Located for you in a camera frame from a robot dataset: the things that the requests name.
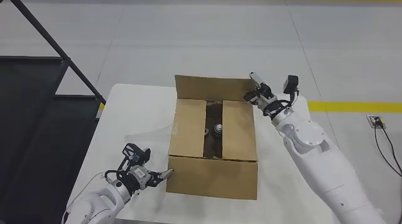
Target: white cable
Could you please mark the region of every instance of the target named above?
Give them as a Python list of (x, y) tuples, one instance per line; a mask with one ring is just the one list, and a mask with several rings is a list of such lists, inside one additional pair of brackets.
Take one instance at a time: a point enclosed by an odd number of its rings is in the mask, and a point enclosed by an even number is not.
[(297, 95), (295, 101), (293, 101), (293, 104), (292, 104), (291, 106), (293, 106), (294, 104), (296, 104), (296, 101), (298, 100), (298, 98), (299, 98), (299, 95)]
[(104, 174), (104, 173), (97, 173), (94, 175), (94, 177), (92, 177), (92, 179), (90, 179), (90, 181), (84, 186), (84, 188), (81, 190), (81, 192), (70, 202), (70, 204), (68, 204), (68, 206), (66, 207), (63, 216), (62, 216), (62, 224), (64, 224), (64, 216), (67, 212), (67, 210), (71, 207), (71, 205), (74, 203), (74, 201), (78, 198), (78, 196), (80, 196), (82, 194), (82, 192), (88, 187), (88, 185), (96, 178), (96, 176), (100, 175), (100, 174)]

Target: cable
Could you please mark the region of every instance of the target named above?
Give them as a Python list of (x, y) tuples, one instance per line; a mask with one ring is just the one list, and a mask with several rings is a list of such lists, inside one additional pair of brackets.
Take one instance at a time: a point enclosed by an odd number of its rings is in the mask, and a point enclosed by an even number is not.
[[(395, 162), (396, 162), (396, 165), (397, 165), (398, 168), (399, 168), (399, 171), (400, 171), (401, 174), (402, 174), (401, 166), (399, 165), (399, 162), (398, 162), (398, 160), (396, 159), (396, 156), (395, 156), (394, 145), (392, 145), (391, 139), (388, 137), (388, 134), (387, 134), (387, 132), (385, 131), (385, 128), (384, 128), (384, 126), (383, 126), (383, 123), (380, 122), (379, 125), (380, 125), (380, 127), (382, 128), (382, 130), (384, 131), (385, 136), (387, 137), (387, 140), (388, 140), (389, 144), (391, 145), (392, 155), (393, 155), (393, 157), (394, 157), (394, 160), (395, 160)], [(401, 212), (401, 216), (399, 217), (399, 222), (398, 222), (398, 224), (402, 224), (402, 212)]]
[[(379, 153), (381, 154), (381, 156), (383, 157), (383, 159), (385, 160), (385, 162), (387, 162), (388, 166), (389, 166), (390, 168), (392, 168), (392, 170), (394, 170), (394, 172), (396, 172), (397, 175), (399, 175), (400, 177), (402, 177), (402, 173), (399, 173), (399, 172), (397, 172), (397, 170), (395, 170), (395, 168), (388, 162), (388, 160), (385, 158), (383, 152), (382, 152), (381, 149), (379, 148), (378, 140), (377, 140), (377, 126), (374, 127), (374, 137), (375, 137), (375, 139), (376, 139), (376, 144), (377, 144), (378, 151), (379, 151)], [(391, 143), (391, 149), (392, 149), (392, 152), (393, 152), (393, 155), (394, 155), (394, 147), (393, 147), (393, 145), (392, 145), (392, 142), (389, 141), (389, 143)]]
[(381, 125), (381, 128), (382, 128), (383, 132), (385, 133), (385, 136), (387, 137), (387, 140), (388, 140), (389, 144), (391, 145), (392, 156), (394, 157), (395, 163), (396, 163), (396, 165), (398, 166), (399, 171), (400, 171), (401, 174), (402, 174), (402, 168), (401, 168), (401, 166), (399, 165), (399, 162), (398, 162), (398, 160), (396, 159), (396, 156), (395, 156), (394, 145), (392, 145), (392, 142), (391, 142), (391, 140), (389, 139), (388, 134), (387, 134), (387, 132), (385, 131), (385, 129), (384, 129), (384, 127), (383, 127), (382, 125)]
[[(383, 130), (384, 133), (385, 133), (385, 136), (387, 137), (387, 140), (388, 140), (389, 144), (391, 145), (392, 156), (394, 157), (395, 163), (396, 163), (396, 165), (398, 166), (400, 173), (398, 173), (398, 172), (395, 170), (395, 168), (394, 168), (394, 167), (388, 162), (388, 160), (384, 157), (383, 152), (381, 152), (381, 149), (379, 148), (378, 141), (377, 141), (377, 125), (375, 125), (375, 126), (374, 126), (374, 137), (376, 138), (376, 144), (377, 144), (378, 151), (379, 151), (379, 153), (381, 154), (381, 156), (383, 157), (383, 159), (385, 160), (385, 162), (387, 162), (388, 166), (391, 167), (392, 170), (394, 170), (394, 172), (396, 172), (397, 175), (399, 175), (400, 177), (402, 177), (402, 169), (401, 169), (401, 166), (399, 165), (398, 160), (396, 159), (395, 150), (394, 150), (394, 145), (392, 144), (391, 139), (388, 137), (388, 134), (387, 134), (387, 132), (385, 131), (385, 128), (384, 128), (383, 123), (381, 122), (381, 119), (380, 119), (380, 118), (376, 118), (376, 124), (378, 124), (378, 125), (380, 126), (380, 128), (382, 128), (382, 130)], [(400, 217), (399, 217), (399, 222), (398, 222), (398, 224), (402, 224), (402, 211), (401, 211), (401, 215), (400, 215)]]
[(62, 216), (62, 224), (64, 224), (64, 216), (67, 212), (67, 210), (71, 207), (71, 205), (74, 203), (74, 201), (78, 198), (78, 196), (80, 196), (82, 194), (82, 192), (88, 187), (88, 185), (96, 178), (96, 176), (103, 174), (103, 173), (97, 173), (94, 175), (94, 177), (92, 177), (92, 179), (90, 179), (90, 181), (84, 186), (84, 188), (81, 190), (81, 192), (70, 202), (70, 204), (68, 204), (68, 206), (66, 207), (63, 216)]
[(297, 95), (297, 97), (296, 97), (295, 101), (293, 101), (293, 103), (292, 103), (292, 105), (291, 105), (291, 106), (293, 106), (294, 104), (296, 104), (296, 101), (298, 100), (298, 98), (299, 98), (299, 95)]

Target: black cable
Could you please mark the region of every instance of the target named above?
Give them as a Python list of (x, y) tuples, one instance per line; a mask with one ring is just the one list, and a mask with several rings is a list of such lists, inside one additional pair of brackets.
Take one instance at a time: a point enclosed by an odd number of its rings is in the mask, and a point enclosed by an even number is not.
[(394, 145), (392, 145), (392, 142), (391, 142), (391, 140), (389, 139), (388, 134), (387, 134), (387, 132), (385, 131), (384, 127), (383, 127), (382, 125), (380, 125), (380, 126), (381, 126), (382, 130), (384, 131), (385, 136), (387, 137), (387, 140), (388, 140), (389, 144), (391, 145), (392, 156), (394, 157), (395, 163), (396, 163), (396, 165), (398, 166), (399, 171), (400, 171), (401, 174), (402, 174), (402, 168), (401, 168), (401, 166), (399, 165), (399, 162), (398, 162), (398, 160), (396, 159), (396, 156), (395, 156)]
[[(396, 172), (397, 175), (399, 175), (400, 177), (402, 177), (402, 172), (401, 172), (401, 173), (398, 173), (397, 170), (395, 170), (395, 168), (388, 162), (388, 160), (385, 158), (383, 152), (382, 152), (381, 149), (379, 148), (378, 140), (377, 140), (377, 127), (374, 127), (374, 137), (376, 138), (376, 144), (377, 144), (378, 151), (379, 151), (379, 153), (381, 154), (381, 156), (383, 157), (383, 159), (385, 160), (385, 162), (387, 162), (388, 166), (389, 166), (390, 168), (392, 168), (392, 170), (394, 170), (394, 172)], [(391, 149), (393, 150), (393, 154), (394, 154), (394, 147), (393, 147), (391, 141), (390, 141), (390, 143), (391, 143)]]
[[(384, 126), (383, 126), (382, 123), (380, 123), (380, 127), (381, 127), (382, 130), (384, 131), (385, 136), (387, 137), (387, 140), (388, 140), (389, 144), (391, 145), (392, 155), (393, 155), (393, 157), (394, 157), (394, 160), (395, 160), (395, 162), (396, 162), (396, 165), (397, 165), (398, 168), (399, 168), (399, 171), (400, 171), (401, 174), (402, 174), (401, 166), (399, 165), (399, 162), (398, 162), (398, 160), (396, 159), (396, 156), (395, 156), (394, 145), (392, 145), (391, 139), (388, 137), (388, 134), (387, 134), (387, 132), (385, 131), (385, 128), (384, 128)], [(398, 224), (402, 224), (402, 212), (401, 212), (401, 216), (399, 217), (399, 222), (398, 222)]]
[[(395, 150), (394, 150), (394, 145), (392, 144), (391, 139), (388, 137), (388, 134), (387, 134), (387, 132), (385, 131), (384, 126), (383, 126), (383, 123), (381, 122), (380, 119), (378, 119), (378, 124), (379, 124), (379, 126), (382, 128), (382, 130), (384, 131), (385, 136), (387, 137), (387, 140), (388, 140), (389, 144), (391, 145), (392, 156), (394, 157), (395, 163), (396, 163), (396, 165), (398, 166), (400, 173), (398, 173), (398, 172), (395, 170), (395, 168), (394, 168), (394, 167), (388, 162), (388, 160), (384, 157), (383, 152), (381, 152), (381, 150), (380, 150), (380, 148), (379, 148), (379, 145), (378, 145), (378, 141), (377, 141), (377, 126), (375, 125), (375, 126), (374, 126), (374, 137), (376, 138), (376, 144), (377, 144), (378, 151), (379, 151), (379, 153), (381, 153), (381, 155), (382, 155), (382, 157), (384, 158), (385, 162), (387, 162), (387, 164), (392, 168), (392, 170), (394, 170), (394, 171), (396, 172), (396, 174), (398, 174), (400, 177), (402, 177), (402, 175), (401, 175), (401, 174), (402, 174), (402, 169), (401, 169), (401, 166), (399, 165), (398, 160), (396, 159)], [(402, 224), (402, 211), (401, 211), (401, 215), (400, 215), (400, 217), (399, 217), (399, 222), (398, 222), (398, 224)]]

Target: white table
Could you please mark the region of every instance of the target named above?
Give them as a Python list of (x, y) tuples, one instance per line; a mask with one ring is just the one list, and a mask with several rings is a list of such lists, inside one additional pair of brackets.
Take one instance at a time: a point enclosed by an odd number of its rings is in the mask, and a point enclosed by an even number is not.
[[(70, 200), (94, 174), (116, 169), (127, 141), (151, 148), (148, 169), (167, 168), (170, 127), (175, 115), (173, 87), (113, 86)], [(299, 97), (295, 112), (309, 119), (307, 101)], [(258, 149), (258, 199), (230, 200), (166, 193), (166, 184), (147, 188), (117, 216), (162, 223), (306, 223), (331, 224), (331, 210), (308, 187), (268, 117), (254, 109)], [(130, 139), (126, 136), (140, 134)], [(106, 185), (94, 180), (85, 191)]]

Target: open cardboard box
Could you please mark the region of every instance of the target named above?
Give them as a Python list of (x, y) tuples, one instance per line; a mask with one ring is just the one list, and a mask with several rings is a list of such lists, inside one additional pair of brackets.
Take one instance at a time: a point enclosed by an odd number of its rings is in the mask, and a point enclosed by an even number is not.
[[(186, 195), (257, 199), (258, 160), (253, 108), (243, 100), (250, 79), (179, 76), (169, 148), (175, 172), (166, 191)], [(203, 157), (207, 100), (223, 101), (222, 159)]]

